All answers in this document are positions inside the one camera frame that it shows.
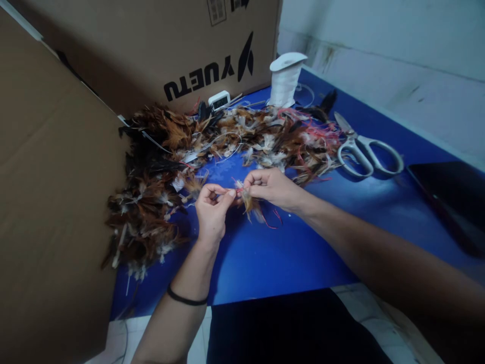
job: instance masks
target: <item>black wristband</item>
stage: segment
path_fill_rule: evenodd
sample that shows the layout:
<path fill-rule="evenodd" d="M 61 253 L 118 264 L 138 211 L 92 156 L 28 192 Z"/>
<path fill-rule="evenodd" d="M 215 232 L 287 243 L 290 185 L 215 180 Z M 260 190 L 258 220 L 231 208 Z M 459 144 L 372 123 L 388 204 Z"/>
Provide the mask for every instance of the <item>black wristband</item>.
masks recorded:
<path fill-rule="evenodd" d="M 172 291 L 172 288 L 170 287 L 170 284 L 167 287 L 167 293 L 175 301 L 185 303 L 186 305 L 189 305 L 189 306 L 202 306 L 202 305 L 205 305 L 207 303 L 207 297 L 206 297 L 205 300 L 202 300 L 202 301 L 192 301 L 192 300 L 189 300 L 187 298 L 183 298 L 183 297 L 180 297 L 180 296 L 176 295 Z"/>

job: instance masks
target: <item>white scissors handle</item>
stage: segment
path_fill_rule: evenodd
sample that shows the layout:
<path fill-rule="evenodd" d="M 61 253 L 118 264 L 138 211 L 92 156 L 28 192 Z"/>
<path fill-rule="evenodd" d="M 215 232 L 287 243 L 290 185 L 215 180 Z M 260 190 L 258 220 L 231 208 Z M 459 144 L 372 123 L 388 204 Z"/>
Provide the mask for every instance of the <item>white scissors handle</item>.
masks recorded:
<path fill-rule="evenodd" d="M 374 173 L 374 167 L 370 164 L 369 160 L 365 157 L 364 153 L 359 149 L 357 144 L 355 143 L 355 138 L 348 138 L 345 143 L 343 143 L 340 148 L 338 149 L 337 156 L 338 160 L 341 163 L 342 167 L 352 176 L 357 178 L 367 178 Z M 357 162 L 364 168 L 365 174 L 360 174 L 359 172 L 353 170 L 351 167 L 345 164 L 344 159 L 342 158 L 342 151 L 347 150 L 352 154 Z"/>
<path fill-rule="evenodd" d="M 403 158 L 389 144 L 386 144 L 384 142 L 381 142 L 381 141 L 378 141 L 378 140 L 375 140 L 375 139 L 366 138 L 366 137 L 361 136 L 361 135 L 359 135 L 357 137 L 357 142 L 359 144 L 359 147 L 364 149 L 364 151 L 367 154 L 367 157 L 370 158 L 372 164 L 374 165 L 374 168 L 377 169 L 379 172 L 381 172 L 381 173 L 383 173 L 387 176 L 394 176 L 394 175 L 399 174 L 403 171 L 403 169 L 404 169 Z M 391 154 L 392 158 L 394 159 L 394 161 L 396 163 L 396 171 L 390 171 L 388 169 L 385 169 L 382 166 L 381 162 L 379 161 L 379 159 L 377 158 L 377 156 L 374 154 L 373 150 L 371 149 L 371 147 L 370 147 L 371 145 L 378 146 L 378 147 L 384 149 L 385 151 L 387 151 L 388 153 Z"/>
<path fill-rule="evenodd" d="M 390 171 L 388 169 L 385 169 L 377 156 L 374 154 L 372 148 L 370 147 L 371 145 L 376 145 L 387 152 L 389 152 L 394 161 L 396 162 L 397 168 L 396 171 Z M 362 148 L 367 156 L 362 153 L 360 150 Z M 351 167 L 345 164 L 344 159 L 342 158 L 342 151 L 347 150 L 349 151 L 355 159 L 357 159 L 357 162 L 364 168 L 365 174 L 360 174 L 359 172 L 353 170 Z M 357 178 L 367 178 L 371 176 L 374 173 L 374 169 L 377 169 L 379 172 L 387 175 L 387 176 L 394 176 L 396 174 L 399 174 L 403 171 L 404 169 L 404 162 L 399 153 L 391 147 L 389 144 L 386 144 L 384 142 L 375 140 L 375 139 L 370 139 L 366 138 L 364 136 L 359 135 L 357 139 L 355 138 L 348 138 L 345 143 L 341 145 L 341 147 L 338 149 L 338 160 L 342 164 L 342 167 L 352 176 L 357 177 Z"/>

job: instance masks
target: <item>hand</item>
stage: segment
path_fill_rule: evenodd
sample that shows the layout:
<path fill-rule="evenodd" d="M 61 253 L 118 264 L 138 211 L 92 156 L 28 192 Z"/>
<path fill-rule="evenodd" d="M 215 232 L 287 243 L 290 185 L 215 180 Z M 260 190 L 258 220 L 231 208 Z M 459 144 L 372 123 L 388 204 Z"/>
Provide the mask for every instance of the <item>hand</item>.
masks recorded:
<path fill-rule="evenodd" d="M 299 212 L 302 200 L 310 195 L 278 168 L 252 170 L 244 180 L 244 189 L 249 191 L 251 197 L 265 199 L 287 212 L 294 213 Z"/>
<path fill-rule="evenodd" d="M 226 232 L 226 212 L 235 196 L 235 190 L 225 189 L 216 184 L 206 184 L 202 187 L 196 201 L 199 241 L 219 244 Z"/>

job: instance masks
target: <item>white wall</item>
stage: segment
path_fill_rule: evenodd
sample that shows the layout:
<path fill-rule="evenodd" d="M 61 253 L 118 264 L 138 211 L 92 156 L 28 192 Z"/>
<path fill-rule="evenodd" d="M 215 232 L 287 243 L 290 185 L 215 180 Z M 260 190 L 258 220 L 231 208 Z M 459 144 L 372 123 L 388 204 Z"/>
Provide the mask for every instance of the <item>white wall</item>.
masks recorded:
<path fill-rule="evenodd" d="M 278 52 L 485 170 L 485 2 L 284 0 Z"/>

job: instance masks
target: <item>blue tabletop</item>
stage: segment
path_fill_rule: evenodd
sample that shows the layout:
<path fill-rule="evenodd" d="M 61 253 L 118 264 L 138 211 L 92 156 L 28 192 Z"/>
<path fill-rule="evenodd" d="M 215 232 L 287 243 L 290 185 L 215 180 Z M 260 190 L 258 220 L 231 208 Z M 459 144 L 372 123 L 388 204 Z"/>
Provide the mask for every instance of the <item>blue tabletop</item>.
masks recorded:
<path fill-rule="evenodd" d="M 319 94 L 334 87 L 306 70 L 300 82 L 309 86 L 314 104 L 321 102 Z M 244 100 L 251 103 L 269 98 L 270 88 Z M 301 105 L 312 96 L 303 88 L 295 99 Z M 369 106 L 342 91 L 333 108 L 349 121 L 357 133 L 393 146 L 404 157 L 406 165 L 457 160 L 422 137 L 414 134 Z M 232 177 L 243 180 L 251 170 L 242 167 L 240 155 L 218 164 L 209 163 L 208 182 L 233 187 Z M 431 210 L 407 171 L 392 179 L 373 176 L 354 181 L 342 169 L 325 175 L 331 180 L 315 182 L 306 187 L 312 194 L 383 229 L 399 235 L 458 268 L 479 264 L 482 260 L 464 253 Z M 333 287 L 358 281 L 333 249 L 301 219 L 277 209 L 283 225 L 271 212 L 274 206 L 263 204 L 271 226 L 249 223 L 242 209 L 231 209 L 226 218 L 226 235 L 220 244 L 209 293 L 209 305 L 244 301 L 307 290 Z M 134 316 L 152 314 L 169 282 L 177 273 L 198 234 L 194 207 L 188 216 L 175 214 L 181 231 L 192 237 L 185 247 L 169 253 L 164 264 L 156 264 L 140 284 L 128 282 L 127 268 L 118 269 L 111 319 L 122 312 Z"/>

